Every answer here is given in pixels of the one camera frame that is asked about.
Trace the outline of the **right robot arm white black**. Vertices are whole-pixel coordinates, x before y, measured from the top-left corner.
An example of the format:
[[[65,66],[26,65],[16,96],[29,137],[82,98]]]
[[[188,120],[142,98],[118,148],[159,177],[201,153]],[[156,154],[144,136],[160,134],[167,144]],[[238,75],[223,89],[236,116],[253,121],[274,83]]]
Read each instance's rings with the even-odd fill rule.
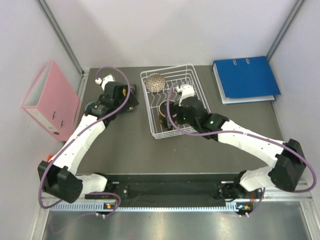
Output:
[[[296,192],[307,167],[302,146],[297,140],[274,140],[243,128],[221,114],[209,113],[195,96],[182,101],[166,100],[165,109],[167,120],[179,132],[182,131],[179,125],[188,124],[195,130],[193,136],[233,146],[266,164],[238,174],[233,182],[237,197],[245,198],[252,191],[267,187]]]

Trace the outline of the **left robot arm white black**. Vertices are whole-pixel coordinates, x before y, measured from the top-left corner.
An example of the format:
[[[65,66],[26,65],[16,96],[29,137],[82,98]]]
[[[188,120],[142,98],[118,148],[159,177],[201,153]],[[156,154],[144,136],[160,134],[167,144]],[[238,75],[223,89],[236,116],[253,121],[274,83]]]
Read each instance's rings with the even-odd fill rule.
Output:
[[[95,139],[118,114],[130,112],[139,104],[137,86],[116,81],[101,84],[103,93],[97,101],[89,102],[79,125],[67,140],[64,148],[37,167],[41,190],[67,203],[97,192],[109,198],[114,191],[107,177],[101,173],[76,175],[78,167]]]

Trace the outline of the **black orange patterned mug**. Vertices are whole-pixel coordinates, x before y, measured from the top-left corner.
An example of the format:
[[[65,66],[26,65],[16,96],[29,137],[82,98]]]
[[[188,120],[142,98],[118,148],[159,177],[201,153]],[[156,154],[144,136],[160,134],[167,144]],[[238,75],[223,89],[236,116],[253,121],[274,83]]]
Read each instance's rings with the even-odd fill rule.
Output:
[[[170,110],[170,115],[172,120],[174,121],[175,124],[177,124],[177,111],[175,108],[175,101],[170,100],[169,101],[169,110]],[[172,124],[169,121],[168,114],[167,114],[167,101],[164,100],[160,106],[158,107],[159,111],[159,122],[161,126],[166,130],[166,131],[171,131],[173,130]]]

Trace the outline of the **light blue plastic cup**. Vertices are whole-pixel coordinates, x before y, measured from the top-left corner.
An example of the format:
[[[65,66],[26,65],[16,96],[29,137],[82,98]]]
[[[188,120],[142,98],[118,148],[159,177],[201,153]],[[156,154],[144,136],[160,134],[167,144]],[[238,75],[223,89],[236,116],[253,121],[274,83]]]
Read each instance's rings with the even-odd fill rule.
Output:
[[[85,106],[85,108],[84,108],[84,112],[87,112],[88,111],[88,109],[90,109],[91,107],[92,107],[92,105],[94,105],[95,104],[95,102],[93,101],[93,102],[89,102],[86,106]]]

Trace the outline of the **black floral square plate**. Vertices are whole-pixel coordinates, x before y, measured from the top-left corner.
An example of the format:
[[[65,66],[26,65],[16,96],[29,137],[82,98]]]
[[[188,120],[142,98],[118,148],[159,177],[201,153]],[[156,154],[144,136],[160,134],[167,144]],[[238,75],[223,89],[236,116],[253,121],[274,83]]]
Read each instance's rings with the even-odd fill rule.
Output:
[[[137,85],[133,84],[130,86],[130,96],[129,96],[129,99],[127,102],[128,103],[128,109],[127,109],[128,112],[132,112],[134,110],[135,106],[137,106],[139,104],[136,93],[137,93]]]

